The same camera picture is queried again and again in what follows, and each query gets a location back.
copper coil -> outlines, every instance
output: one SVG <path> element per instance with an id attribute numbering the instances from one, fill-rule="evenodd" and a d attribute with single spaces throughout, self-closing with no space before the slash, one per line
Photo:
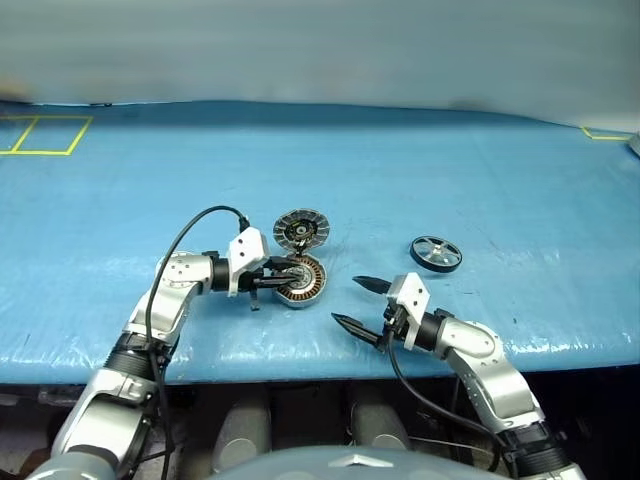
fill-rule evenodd
<path id="1" fill-rule="evenodd" d="M 301 273 L 302 278 L 298 282 L 279 287 L 276 291 L 277 294 L 283 297 L 282 300 L 287 304 L 293 304 L 291 306 L 296 306 L 299 302 L 305 303 L 313 300 L 320 294 L 326 283 L 324 267 L 308 255 L 289 256 L 288 258 L 295 260 L 300 266 L 291 267 L 285 272 L 300 273 L 300 270 L 304 269 Z"/>

mechanical part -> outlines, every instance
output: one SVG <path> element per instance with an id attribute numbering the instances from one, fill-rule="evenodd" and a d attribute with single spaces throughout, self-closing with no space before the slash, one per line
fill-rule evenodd
<path id="1" fill-rule="evenodd" d="M 115 480 L 113 465 L 99 455 L 85 452 L 69 452 L 43 463 L 29 476 L 30 480 Z"/>
<path id="2" fill-rule="evenodd" d="M 418 237 L 409 248 L 411 258 L 428 270 L 449 273 L 462 263 L 462 252 L 448 240 L 438 237 Z"/>
<path id="3" fill-rule="evenodd" d="M 310 255 L 289 256 L 297 262 L 295 267 L 287 268 L 283 273 L 295 275 L 297 280 L 275 289 L 274 295 L 291 308 L 305 308 L 315 302 L 327 283 L 324 267 Z"/>
<path id="4" fill-rule="evenodd" d="M 522 374 L 507 360 L 502 341 L 493 330 L 477 322 L 458 320 L 444 310 L 428 313 L 429 294 L 415 273 L 396 277 L 388 287 L 388 282 L 372 277 L 354 280 L 374 292 L 386 290 L 388 305 L 383 334 L 367 330 L 361 322 L 346 315 L 332 314 L 338 323 L 382 351 L 394 338 L 405 340 L 404 347 L 408 350 L 417 345 L 433 351 L 460 377 L 484 427 L 423 397 L 407 382 L 395 355 L 391 355 L 396 375 L 425 406 L 467 428 L 484 431 L 495 442 L 505 445 L 506 458 L 515 466 L 514 471 L 519 472 L 519 478 L 584 478 L 580 468 L 571 464 L 559 447 L 544 422 L 536 397 Z"/>
<path id="5" fill-rule="evenodd" d="M 315 210 L 292 210 L 276 220 L 273 236 L 285 250 L 302 254 L 324 244 L 329 236 L 329 221 Z"/>
<path id="6" fill-rule="evenodd" d="M 353 277 L 353 281 L 370 292 L 379 293 L 380 295 L 386 295 L 389 288 L 391 288 L 391 282 L 387 282 L 386 280 L 376 277 L 359 275 L 357 277 Z"/>
<path id="7" fill-rule="evenodd" d="M 228 258 L 219 258 L 217 252 L 174 252 L 188 229 L 207 212 L 216 210 L 232 211 L 239 218 L 240 234 L 230 242 Z M 265 265 L 271 269 L 271 276 L 265 275 Z M 49 478 L 51 468 L 58 468 L 64 459 L 70 467 L 60 472 L 78 472 L 77 478 L 107 478 L 106 474 L 93 475 L 89 467 L 82 475 L 78 468 L 84 467 L 76 468 L 74 463 L 80 458 L 79 452 L 106 459 L 118 476 L 133 476 L 158 405 L 169 439 L 164 373 L 193 297 L 209 291 L 227 291 L 229 296 L 248 291 L 254 305 L 257 288 L 277 288 L 298 280 L 278 270 L 292 265 L 279 257 L 270 259 L 264 235 L 250 227 L 246 217 L 235 209 L 212 207 L 194 217 L 172 243 L 157 268 L 152 288 L 138 302 L 104 367 L 89 380 L 58 432 L 51 449 L 52 460 L 43 467 L 48 473 L 35 478 Z M 165 467 L 171 449 L 167 440 Z M 71 478 L 56 472 L 52 478 Z"/>
<path id="8" fill-rule="evenodd" d="M 271 451 L 271 413 L 260 389 L 236 403 L 224 420 L 213 450 L 213 472 L 220 473 Z"/>
<path id="9" fill-rule="evenodd" d="M 422 315 L 429 303 L 429 297 L 427 287 L 424 286 L 418 274 L 414 272 L 398 275 L 389 287 L 387 292 L 389 307 L 393 311 L 404 307 L 406 320 L 409 322 L 409 329 L 405 333 L 404 341 L 404 348 L 407 350 L 411 350 L 416 341 L 416 336 L 422 323 Z"/>

silver robot arm segment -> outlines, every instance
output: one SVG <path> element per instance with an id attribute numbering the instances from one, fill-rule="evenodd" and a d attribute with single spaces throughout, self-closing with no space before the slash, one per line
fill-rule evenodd
<path id="1" fill-rule="evenodd" d="M 382 335 L 356 319 L 333 314 L 350 334 L 384 351 L 390 333 L 404 347 L 434 352 L 463 382 L 482 424 L 504 445 L 504 456 L 518 478 L 530 480 L 584 479 L 576 464 L 560 448 L 544 421 L 544 413 L 522 374 L 507 359 L 499 336 L 477 322 L 463 322 L 437 309 L 426 311 L 429 291 L 417 273 L 397 276 L 393 282 L 354 277 L 374 293 L 385 294 Z"/>
<path id="2" fill-rule="evenodd" d="M 416 284 L 414 278 L 407 283 L 406 291 L 393 293 L 394 297 L 404 298 L 404 304 L 415 306 L 416 302 L 424 303 L 423 289 L 426 293 L 426 287 Z M 414 339 L 416 345 L 433 350 L 459 376 L 482 424 L 503 441 L 505 456 L 514 465 L 518 478 L 586 478 L 560 447 L 529 384 L 509 362 L 503 343 L 493 330 L 441 310 L 435 314 L 424 311 Z"/>
<path id="3" fill-rule="evenodd" d="M 176 252 L 171 256 L 151 309 L 151 341 L 166 370 L 193 297 L 211 290 L 242 290 L 241 277 L 269 260 L 264 235 L 248 227 L 229 244 L 228 259 Z M 157 384 L 148 358 L 145 293 L 105 365 L 89 380 L 53 444 L 52 461 L 30 478 L 96 478 L 132 475 L 153 417 Z"/>

black wire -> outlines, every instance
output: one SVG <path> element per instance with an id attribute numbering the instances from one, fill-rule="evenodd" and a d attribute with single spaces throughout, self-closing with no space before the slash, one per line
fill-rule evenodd
<path id="1" fill-rule="evenodd" d="M 420 392 L 418 392 L 413 385 L 409 383 L 407 378 L 400 371 L 400 366 L 398 365 L 398 359 L 396 358 L 396 352 L 394 350 L 393 340 L 395 333 L 393 330 L 389 333 L 389 358 L 391 359 L 391 366 L 393 367 L 393 371 L 400 380 L 400 383 L 413 395 L 416 397 L 425 407 L 431 410 L 433 413 L 441 416 L 442 418 L 449 420 L 450 422 L 456 423 L 461 427 L 464 427 L 468 430 L 473 430 L 474 432 L 480 433 L 482 435 L 486 435 L 491 439 L 493 444 L 493 460 L 491 461 L 491 465 L 488 470 L 490 472 L 495 472 L 498 468 L 498 464 L 500 463 L 500 454 L 502 452 L 502 440 L 493 433 L 491 430 L 486 428 L 483 425 L 480 425 L 473 420 L 469 420 L 468 418 L 461 417 L 460 415 L 456 415 L 455 413 L 450 412 L 446 408 L 441 407 L 440 405 L 433 403 L 431 400 L 426 398 Z"/>
<path id="2" fill-rule="evenodd" d="M 146 457 L 143 457 L 142 459 L 140 459 L 138 461 L 138 465 L 148 462 L 150 460 L 155 460 L 156 458 L 160 458 L 160 457 L 165 457 L 167 455 L 167 451 L 166 450 L 162 450 L 160 452 L 156 452 L 156 453 L 151 453 L 149 455 L 147 455 Z"/>
<path id="3" fill-rule="evenodd" d="M 509 468 L 511 469 L 511 478 L 518 480 L 520 478 L 520 473 L 518 472 L 518 464 L 515 460 L 509 463 Z"/>
<path id="4" fill-rule="evenodd" d="M 210 213 L 217 212 L 220 210 L 225 210 L 227 212 L 235 213 L 240 222 L 240 231 L 242 232 L 249 226 L 249 220 L 245 217 L 239 210 L 228 207 L 226 205 L 216 205 L 215 207 L 209 207 L 200 213 L 198 213 L 195 217 L 193 217 L 178 233 L 176 238 L 171 242 L 171 246 L 167 250 L 164 258 L 162 259 L 162 263 L 160 264 L 160 268 L 158 269 L 158 273 L 156 274 L 155 279 L 153 280 L 153 284 L 151 285 L 151 290 L 149 290 L 149 300 L 147 301 L 147 308 L 144 314 L 144 325 L 145 325 L 145 334 L 147 337 L 147 349 L 149 353 L 149 362 L 151 363 L 151 370 L 153 371 L 153 380 L 158 385 L 158 401 L 159 401 L 159 411 L 160 418 L 162 419 L 162 428 L 164 430 L 164 438 L 165 438 L 165 449 L 164 455 L 164 464 L 162 467 L 162 476 L 161 480 L 166 480 L 168 474 L 169 461 L 171 459 L 171 453 L 175 449 L 175 444 L 173 442 L 173 435 L 171 433 L 171 420 L 169 418 L 169 402 L 167 400 L 167 391 L 165 389 L 164 384 L 164 369 L 160 371 L 160 366 L 158 365 L 158 356 L 157 352 L 154 350 L 153 345 L 153 333 L 151 329 L 151 310 L 153 306 L 153 300 L 156 297 L 156 293 L 158 292 L 158 288 L 160 287 L 160 281 L 162 280 L 162 274 L 164 273 L 167 264 L 171 260 L 171 255 L 177 248 L 180 241 L 184 238 L 184 236 L 191 230 L 191 228 L 198 223 L 202 217 L 209 215 Z"/>
<path id="5" fill-rule="evenodd" d="M 456 413 L 456 405 L 458 404 L 458 394 L 460 393 L 460 379 L 456 378 L 456 383 L 453 387 L 453 395 L 451 395 L 451 404 L 449 405 L 449 411 L 451 413 Z M 449 442 L 454 442 L 453 431 L 451 427 L 446 429 L 447 432 L 447 440 Z M 456 462 L 462 461 L 462 450 L 457 445 L 451 445 L 451 456 Z"/>

blue plastic sheet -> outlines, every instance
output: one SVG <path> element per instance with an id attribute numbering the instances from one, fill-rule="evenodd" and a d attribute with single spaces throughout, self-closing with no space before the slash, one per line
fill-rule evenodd
<path id="1" fill-rule="evenodd" d="M 422 274 L 430 308 L 483 322 L 523 370 L 638 363 L 640 162 L 621 142 L 495 114 L 196 103 L 98 109 L 71 155 L 0 156 L 0 382 L 82 383 L 119 336 L 173 237 L 225 203 L 270 239 L 293 208 L 331 223 L 314 254 L 329 282 L 312 307 L 261 292 L 197 298 L 171 382 L 389 377 L 388 358 L 330 312 L 382 326 L 384 299 L 351 282 Z M 13 144 L 23 123 L 0 121 Z M 78 124 L 34 127 L 66 148 Z M 183 249 L 226 251 L 235 220 L 198 225 Z M 464 254 L 449 275 L 408 254 L 419 235 Z M 449 370 L 404 353 L 411 375 Z"/>

